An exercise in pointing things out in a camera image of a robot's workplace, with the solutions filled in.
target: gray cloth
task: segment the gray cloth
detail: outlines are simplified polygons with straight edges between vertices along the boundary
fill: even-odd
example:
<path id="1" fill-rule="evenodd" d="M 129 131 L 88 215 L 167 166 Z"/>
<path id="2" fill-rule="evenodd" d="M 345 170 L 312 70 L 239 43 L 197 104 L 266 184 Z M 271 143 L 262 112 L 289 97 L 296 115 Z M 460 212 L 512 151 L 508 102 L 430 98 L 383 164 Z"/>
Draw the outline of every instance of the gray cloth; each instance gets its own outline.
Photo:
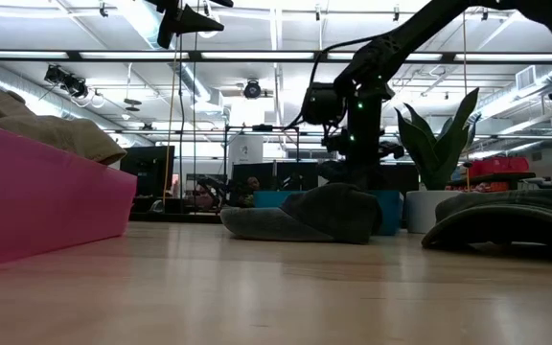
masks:
<path id="1" fill-rule="evenodd" d="M 92 121 L 36 116 L 20 96 L 1 89 L 0 128 L 105 165 L 127 154 Z"/>
<path id="2" fill-rule="evenodd" d="M 552 245 L 552 190 L 462 194 L 440 203 L 436 220 L 423 238 L 424 247 L 481 242 Z"/>
<path id="3" fill-rule="evenodd" d="M 225 209 L 220 218 L 244 239 L 365 244 L 380 227 L 382 213 L 375 196 L 333 183 L 290 195 L 279 208 Z"/>

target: person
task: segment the person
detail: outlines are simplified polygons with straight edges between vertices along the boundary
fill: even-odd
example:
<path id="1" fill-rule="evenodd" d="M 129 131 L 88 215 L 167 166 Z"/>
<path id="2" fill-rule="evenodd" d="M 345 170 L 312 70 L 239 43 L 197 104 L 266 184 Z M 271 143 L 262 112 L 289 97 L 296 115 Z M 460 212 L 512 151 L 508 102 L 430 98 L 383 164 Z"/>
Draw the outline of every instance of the person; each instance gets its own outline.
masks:
<path id="1" fill-rule="evenodd" d="M 261 189 L 259 179 L 255 176 L 250 176 L 246 179 L 246 186 L 241 188 L 241 194 L 238 196 L 237 205 L 239 207 L 255 207 L 255 197 L 253 193 Z"/>
<path id="2" fill-rule="evenodd" d="M 246 180 L 246 184 L 248 185 L 248 188 L 252 192 L 259 191 L 261 189 L 261 184 L 259 183 L 259 179 L 255 176 L 250 176 Z"/>

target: pink plastic bin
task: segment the pink plastic bin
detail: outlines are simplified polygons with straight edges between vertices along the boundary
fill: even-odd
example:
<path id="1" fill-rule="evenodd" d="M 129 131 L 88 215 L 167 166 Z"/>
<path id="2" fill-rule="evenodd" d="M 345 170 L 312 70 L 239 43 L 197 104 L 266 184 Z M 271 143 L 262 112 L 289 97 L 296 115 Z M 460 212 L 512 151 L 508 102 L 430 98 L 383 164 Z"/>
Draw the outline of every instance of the pink plastic bin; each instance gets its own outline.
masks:
<path id="1" fill-rule="evenodd" d="M 121 236 L 136 177 L 0 129 L 0 263 Z"/>

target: teal box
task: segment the teal box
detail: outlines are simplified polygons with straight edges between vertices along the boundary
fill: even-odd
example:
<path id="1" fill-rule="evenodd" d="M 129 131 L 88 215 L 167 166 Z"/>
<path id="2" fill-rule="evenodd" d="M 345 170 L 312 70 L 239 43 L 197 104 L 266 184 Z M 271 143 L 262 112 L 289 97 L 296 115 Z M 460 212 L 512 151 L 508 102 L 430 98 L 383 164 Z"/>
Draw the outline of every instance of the teal box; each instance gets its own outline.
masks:
<path id="1" fill-rule="evenodd" d="M 279 207 L 291 194 L 303 192 L 291 191 L 257 191 L 254 193 L 256 208 Z M 394 236 L 400 231 L 403 211 L 403 196 L 400 191 L 371 191 L 371 195 L 379 200 L 382 210 L 382 225 L 377 234 L 381 236 Z"/>

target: green leaf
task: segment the green leaf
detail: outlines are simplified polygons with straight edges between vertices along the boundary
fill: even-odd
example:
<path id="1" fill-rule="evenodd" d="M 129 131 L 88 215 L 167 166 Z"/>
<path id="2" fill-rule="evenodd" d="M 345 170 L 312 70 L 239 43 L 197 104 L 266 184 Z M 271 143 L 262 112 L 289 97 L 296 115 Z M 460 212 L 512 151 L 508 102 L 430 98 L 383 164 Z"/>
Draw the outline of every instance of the green leaf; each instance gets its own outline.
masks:
<path id="1" fill-rule="evenodd" d="M 464 127 L 464 129 L 468 129 L 468 141 L 466 142 L 466 145 L 464 146 L 463 150 L 469 149 L 472 144 L 474 143 L 474 137 L 476 136 L 476 123 L 478 121 L 474 121 L 474 123 L 471 125 L 471 128 L 469 126 Z"/>
<path id="2" fill-rule="evenodd" d="M 476 108 L 476 102 L 478 101 L 478 88 L 475 88 L 469 95 L 467 95 L 464 100 L 459 105 L 455 117 L 452 119 L 452 124 L 447 129 L 447 132 L 438 139 L 438 143 L 434 147 L 436 156 L 441 162 L 444 162 L 448 159 L 450 152 L 454 150 L 453 143 L 459 137 L 461 130 L 468 121 L 468 118 Z"/>
<path id="3" fill-rule="evenodd" d="M 466 126 L 456 134 L 455 140 L 452 142 L 452 150 L 447 159 L 441 161 L 442 164 L 432 176 L 430 184 L 425 184 L 429 190 L 442 191 L 447 187 L 447 182 L 450 180 L 452 172 L 457 168 L 457 162 L 459 162 L 461 151 L 468 142 L 468 129 L 469 128 Z"/>
<path id="4" fill-rule="evenodd" d="M 431 130 L 431 127 L 429 126 L 429 124 L 425 121 L 424 118 L 419 116 L 417 111 L 412 106 L 410 106 L 407 103 L 404 103 L 403 105 L 405 105 L 406 108 L 408 108 L 408 111 L 410 111 L 410 119 L 412 120 L 412 125 L 422 130 L 425 136 L 427 137 L 429 144 L 432 147 L 434 147 L 434 145 L 436 145 L 437 140 L 433 136 L 433 131 Z"/>
<path id="5" fill-rule="evenodd" d="M 452 125 L 452 118 L 448 118 L 448 120 L 442 125 L 442 130 L 440 131 L 440 135 L 438 135 L 438 140 L 442 139 L 445 134 L 447 134 L 447 131 L 449 131 L 450 125 Z"/>
<path id="6" fill-rule="evenodd" d="M 417 165 L 421 179 L 425 181 L 426 178 L 431 176 L 432 172 L 440 167 L 440 161 L 423 131 L 406 120 L 398 109 L 395 109 L 395 111 L 398 113 L 400 141 L 408 151 L 410 158 Z"/>
<path id="7" fill-rule="evenodd" d="M 464 97 L 464 100 L 461 101 L 461 104 L 459 104 L 459 108 L 455 113 L 455 118 L 452 121 L 452 125 L 455 126 L 455 128 L 457 128 L 458 130 L 461 130 L 461 128 L 464 127 L 464 125 L 470 118 L 470 115 L 472 115 L 472 112 L 476 108 L 476 104 L 478 103 L 478 90 L 478 87 L 473 89 L 471 93 Z"/>

